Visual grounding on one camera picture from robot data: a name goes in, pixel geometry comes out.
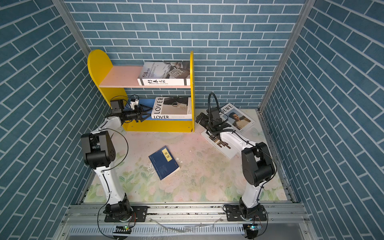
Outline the white LOVER book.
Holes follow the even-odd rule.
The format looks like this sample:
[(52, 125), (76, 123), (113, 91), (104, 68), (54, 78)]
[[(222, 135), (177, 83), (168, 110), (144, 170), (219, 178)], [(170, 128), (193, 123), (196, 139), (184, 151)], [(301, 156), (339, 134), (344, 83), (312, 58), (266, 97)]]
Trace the white LOVER book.
[(157, 97), (151, 117), (158, 120), (190, 120), (192, 99), (191, 97)]

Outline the white brown-pattern book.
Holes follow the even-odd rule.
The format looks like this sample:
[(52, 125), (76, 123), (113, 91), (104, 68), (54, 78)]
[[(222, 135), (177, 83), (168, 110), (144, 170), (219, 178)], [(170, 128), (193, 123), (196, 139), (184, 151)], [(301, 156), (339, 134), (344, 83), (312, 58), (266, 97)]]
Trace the white brown-pattern book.
[(224, 132), (217, 137), (208, 131), (203, 131), (201, 136), (229, 159), (233, 159), (241, 153), (232, 132)]

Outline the Heritage Cultural book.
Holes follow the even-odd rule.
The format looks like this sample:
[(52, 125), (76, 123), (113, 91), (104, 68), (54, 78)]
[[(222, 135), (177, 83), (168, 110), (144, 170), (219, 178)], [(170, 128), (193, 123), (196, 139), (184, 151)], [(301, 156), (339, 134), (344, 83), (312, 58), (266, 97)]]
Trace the Heritage Cultural book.
[(146, 62), (138, 83), (140, 86), (189, 86), (190, 62)]

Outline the navy blue book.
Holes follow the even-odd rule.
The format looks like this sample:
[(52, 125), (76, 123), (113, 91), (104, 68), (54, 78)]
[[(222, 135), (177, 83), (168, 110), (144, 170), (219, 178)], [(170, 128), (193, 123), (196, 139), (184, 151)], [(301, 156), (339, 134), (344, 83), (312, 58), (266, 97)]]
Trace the navy blue book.
[(164, 146), (160, 150), (151, 154), (149, 159), (155, 168), (155, 171), (158, 174), (160, 180), (167, 178), (173, 172), (180, 169), (179, 164), (167, 146)]

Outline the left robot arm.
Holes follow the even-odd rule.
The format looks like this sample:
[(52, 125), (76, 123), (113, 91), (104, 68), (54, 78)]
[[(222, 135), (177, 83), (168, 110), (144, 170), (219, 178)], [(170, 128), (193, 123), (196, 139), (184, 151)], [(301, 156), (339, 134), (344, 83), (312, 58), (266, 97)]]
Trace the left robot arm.
[(107, 197), (104, 213), (121, 222), (126, 222), (132, 216), (133, 209), (116, 175), (115, 168), (118, 165), (115, 163), (116, 150), (111, 136), (118, 133), (117, 129), (123, 123), (143, 122), (152, 109), (141, 105), (137, 95), (130, 96), (127, 103), (129, 108), (126, 108), (123, 100), (113, 100), (111, 113), (103, 123), (91, 133), (81, 136), (84, 162), (99, 177)]

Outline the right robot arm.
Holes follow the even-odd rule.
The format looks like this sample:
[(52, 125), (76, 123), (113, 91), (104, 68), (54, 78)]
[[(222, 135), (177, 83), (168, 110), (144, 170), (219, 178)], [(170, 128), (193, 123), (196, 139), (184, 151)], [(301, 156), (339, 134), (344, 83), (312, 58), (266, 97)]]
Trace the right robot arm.
[(211, 92), (208, 96), (207, 114), (199, 114), (196, 123), (204, 127), (207, 134), (231, 144), (241, 153), (243, 175), (248, 182), (245, 192), (240, 198), (240, 210), (245, 215), (261, 206), (262, 189), (277, 173), (276, 165), (265, 143), (256, 143), (246, 139), (223, 121), (220, 112), (218, 99)]

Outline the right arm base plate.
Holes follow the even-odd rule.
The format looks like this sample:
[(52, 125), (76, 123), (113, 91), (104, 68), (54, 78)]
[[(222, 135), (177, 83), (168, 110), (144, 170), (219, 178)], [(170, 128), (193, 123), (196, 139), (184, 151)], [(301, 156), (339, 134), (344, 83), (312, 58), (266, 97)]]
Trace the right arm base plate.
[(266, 221), (267, 212), (263, 205), (258, 204), (257, 206), (249, 209), (245, 205), (223, 205), (223, 211), (226, 213), (227, 221), (239, 222), (239, 221)]

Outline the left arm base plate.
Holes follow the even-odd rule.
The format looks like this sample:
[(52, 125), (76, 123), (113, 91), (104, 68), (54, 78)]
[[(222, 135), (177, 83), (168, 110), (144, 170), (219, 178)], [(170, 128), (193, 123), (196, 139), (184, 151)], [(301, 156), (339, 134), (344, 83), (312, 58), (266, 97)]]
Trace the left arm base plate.
[(148, 206), (133, 206), (128, 210), (117, 208), (116, 210), (112, 210), (110, 214), (106, 213), (104, 221), (106, 223), (143, 223), (146, 220), (147, 212)]

